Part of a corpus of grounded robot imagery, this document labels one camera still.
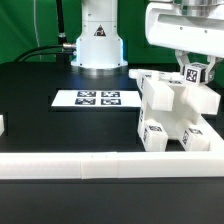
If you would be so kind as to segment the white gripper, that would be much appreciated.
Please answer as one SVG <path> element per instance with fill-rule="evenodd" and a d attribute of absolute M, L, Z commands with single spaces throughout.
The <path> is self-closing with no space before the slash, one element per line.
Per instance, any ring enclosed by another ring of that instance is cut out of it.
<path fill-rule="evenodd" d="M 212 6 L 208 17 L 195 17 L 182 15 L 178 5 L 151 2 L 145 13 L 145 36 L 151 45 L 176 50 L 181 75 L 190 63 L 188 52 L 208 55 L 205 81 L 209 83 L 224 58 L 224 4 Z"/>

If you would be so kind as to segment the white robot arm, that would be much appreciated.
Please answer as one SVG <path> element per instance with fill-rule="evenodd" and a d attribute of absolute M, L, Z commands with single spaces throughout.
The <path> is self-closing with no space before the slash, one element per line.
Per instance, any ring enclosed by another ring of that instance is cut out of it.
<path fill-rule="evenodd" d="M 82 33 L 74 66 L 92 74 L 125 66 L 117 34 L 118 0 L 82 0 Z M 173 49 L 185 80 L 208 83 L 224 59 L 224 0 L 149 0 L 145 37 Z"/>

